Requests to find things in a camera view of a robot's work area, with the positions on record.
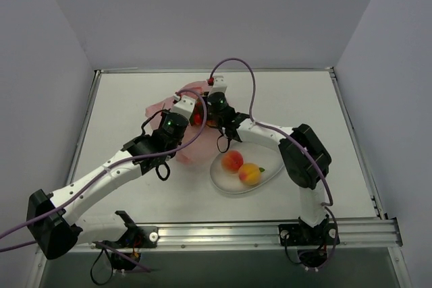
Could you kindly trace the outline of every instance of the white wall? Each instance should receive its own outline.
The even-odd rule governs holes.
[[[0,232],[28,197],[62,186],[93,72],[55,0],[0,0]],[[23,229],[0,246],[29,241]],[[35,247],[0,255],[0,287],[24,287]]]
[[[57,0],[93,67],[338,62],[369,0]]]
[[[372,0],[337,76],[415,287],[432,282],[432,0]]]

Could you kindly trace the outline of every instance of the pink plastic bag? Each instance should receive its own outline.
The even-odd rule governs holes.
[[[194,89],[196,91],[199,91],[201,94],[203,94],[206,91],[210,91],[210,86],[207,84],[207,81],[192,82],[190,84],[185,85],[182,89],[185,88]],[[192,93],[187,93],[186,95],[196,99],[196,96]],[[151,115],[156,113],[158,110],[161,110],[162,108],[170,109],[172,107],[173,107],[173,97],[166,98],[165,100],[162,100],[157,104],[147,107],[146,117],[147,118],[150,117]],[[161,116],[158,115],[150,122],[151,128],[157,129],[159,127],[160,122],[161,122]],[[199,129],[200,129],[199,125],[195,125],[195,126],[189,125],[186,128],[182,142],[186,143],[191,138],[193,138]],[[189,165],[192,163],[203,163],[213,158],[218,153],[216,143],[220,135],[221,134],[217,129],[209,128],[208,126],[206,126],[205,129],[202,131],[202,134],[191,145],[177,152],[177,154],[175,155],[175,159],[181,163],[184,163],[185,165]]]

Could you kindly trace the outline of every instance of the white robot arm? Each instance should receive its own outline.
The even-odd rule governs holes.
[[[317,172],[305,156],[279,132],[257,125],[249,115],[238,113],[230,107],[225,99],[227,86],[223,77],[215,77],[209,84],[212,89],[205,94],[207,125],[218,129],[229,141],[252,142],[280,152],[289,176],[300,188],[300,220],[311,228],[321,224],[327,217],[322,206],[325,190]],[[124,243],[139,235],[139,228],[134,226],[133,221],[123,211],[105,217],[90,217],[85,212],[119,186],[139,178],[159,165],[166,165],[166,155],[141,161],[134,161],[133,157],[176,148],[182,141],[189,121],[194,120],[191,116],[197,113],[200,111],[196,109],[195,100],[187,96],[180,100],[178,97],[173,108],[163,113],[159,128],[153,131],[151,136],[142,134],[134,138],[99,168],[64,188],[49,195],[42,190],[31,195],[28,219],[61,206],[88,185],[95,176],[106,170],[106,174],[61,212],[28,226],[45,256],[48,259],[58,258],[80,243],[103,240]],[[322,172],[328,173],[330,155],[309,126],[302,124],[296,128],[275,127],[301,143],[316,160]],[[128,162],[117,165],[124,159],[128,159]]]

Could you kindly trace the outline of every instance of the orange peach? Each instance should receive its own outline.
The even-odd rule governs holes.
[[[243,165],[243,156],[236,150],[230,150],[223,155],[221,163],[225,171],[235,173]]]
[[[245,185],[257,185],[261,181],[261,173],[263,168],[258,167],[254,163],[244,163],[238,169],[238,177]]]

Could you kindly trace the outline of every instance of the white plate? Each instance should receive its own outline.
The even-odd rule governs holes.
[[[210,166],[211,181],[216,188],[226,194],[244,194],[265,185],[273,178],[284,166],[281,155],[264,146],[253,143],[236,143],[230,150],[237,150],[243,156],[244,163],[254,163],[265,171],[261,173],[261,182],[257,185],[245,185],[238,178],[237,173],[229,173],[222,168],[221,160],[223,154],[216,156]]]

